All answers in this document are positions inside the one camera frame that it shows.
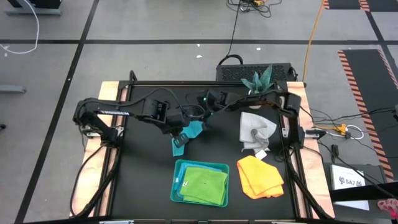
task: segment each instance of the green cloth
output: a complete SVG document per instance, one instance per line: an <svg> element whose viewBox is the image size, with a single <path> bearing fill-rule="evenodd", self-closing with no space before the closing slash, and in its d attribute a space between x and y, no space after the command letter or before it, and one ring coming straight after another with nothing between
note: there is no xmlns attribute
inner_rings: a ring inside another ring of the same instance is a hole
<svg viewBox="0 0 398 224"><path fill-rule="evenodd" d="M228 175L201 167L187 167L180 194L184 201L224 204Z"/></svg>

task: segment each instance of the striped warning tape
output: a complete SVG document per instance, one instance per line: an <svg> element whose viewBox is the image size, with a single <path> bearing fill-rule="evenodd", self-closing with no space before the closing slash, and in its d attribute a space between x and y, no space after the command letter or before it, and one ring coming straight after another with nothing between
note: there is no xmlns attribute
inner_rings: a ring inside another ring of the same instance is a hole
<svg viewBox="0 0 398 224"><path fill-rule="evenodd" d="M330 9L330 7L329 7L329 0L324 0L324 1L323 1L323 7L324 7L325 9Z"/></svg>
<svg viewBox="0 0 398 224"><path fill-rule="evenodd" d="M338 56L340 58L341 64L343 65L344 72L347 76L349 86L353 91L353 95L358 106L358 109L361 113L367 113L368 109L366 109L366 104L363 101L361 92L359 91L358 84L355 81L355 77L353 75L353 71L348 63L347 57L342 50L338 51ZM372 119L368 114L362 114L362 120L365 123L365 127L368 130L369 137L372 141L373 148L376 152L377 158L379 159L380 165L383 167L384 174L386 175L388 182L394 181L394 175L391 171L391 167L388 163L388 159L386 158L386 153L384 152L383 146L380 143L380 139L377 136L376 130L374 129Z"/></svg>
<svg viewBox="0 0 398 224"><path fill-rule="evenodd" d="M358 1L359 1L359 5L361 6L362 10L370 12L370 8L369 8L369 4L368 4L367 0L358 0Z"/></svg>
<svg viewBox="0 0 398 224"><path fill-rule="evenodd" d="M396 86L396 88L397 88L397 90L398 90L397 78L396 78L396 76L393 74L393 72L392 72L392 70L391 70L391 67L390 67L390 65L389 65L388 62L387 62L387 59L385 58L385 56L384 56L384 54L381 52L381 50L377 50L377 51L379 51L379 54L380 54L380 56L381 56L381 59L383 60L384 65L385 65L386 68L387 68L388 74L390 75L390 77L391 77L391 79L392 79L392 82L394 83L394 85Z"/></svg>

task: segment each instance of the yellow cloth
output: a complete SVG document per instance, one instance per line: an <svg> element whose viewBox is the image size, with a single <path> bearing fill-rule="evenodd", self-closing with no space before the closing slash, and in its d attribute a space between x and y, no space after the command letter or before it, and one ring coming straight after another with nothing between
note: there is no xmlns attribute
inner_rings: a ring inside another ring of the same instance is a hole
<svg viewBox="0 0 398 224"><path fill-rule="evenodd" d="M251 199L278 197L284 194L284 181L276 167L254 156L246 156L236 163L243 192Z"/></svg>

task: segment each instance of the gray cloth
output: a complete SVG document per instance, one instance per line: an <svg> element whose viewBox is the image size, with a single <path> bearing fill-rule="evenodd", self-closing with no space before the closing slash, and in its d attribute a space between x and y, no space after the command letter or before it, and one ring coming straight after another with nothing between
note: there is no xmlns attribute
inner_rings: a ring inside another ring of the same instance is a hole
<svg viewBox="0 0 398 224"><path fill-rule="evenodd" d="M269 137L275 132L276 124L267 118L252 113L241 113L241 130L239 140L243 142L243 150L253 149L269 151Z"/></svg>

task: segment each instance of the plastic tray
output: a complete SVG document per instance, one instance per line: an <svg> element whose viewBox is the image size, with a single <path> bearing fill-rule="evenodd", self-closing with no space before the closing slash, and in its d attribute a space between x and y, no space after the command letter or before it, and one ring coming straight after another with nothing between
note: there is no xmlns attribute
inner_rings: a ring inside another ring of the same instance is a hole
<svg viewBox="0 0 398 224"><path fill-rule="evenodd" d="M212 204L207 204L207 203L200 203L200 202L188 202L188 201L184 201L183 198L181 198L180 196L177 195L176 191L174 191L174 185L175 183L175 179L178 176L178 172L180 171L181 168L181 164L184 162L189 162L191 164L198 164L198 165L202 165L202 166L208 166L208 167L212 167L215 169L219 169L222 172L226 173L228 175L227 179L226 179L226 185L225 185L225 199L224 199L224 203L222 205L212 205ZM170 199L173 202L183 202L183 203L195 203L195 204L200 204L200 205L209 205L209 206L216 206L216 207L225 207L228 204L228 189L229 189L229 166L226 164L217 164L217 163L212 163L212 162L198 162L198 161L188 161L188 160L184 160L184 159L179 159L177 161L175 161L175 167L174 167L174 177L173 177L173 185L172 185L172 192L170 194Z"/></svg>

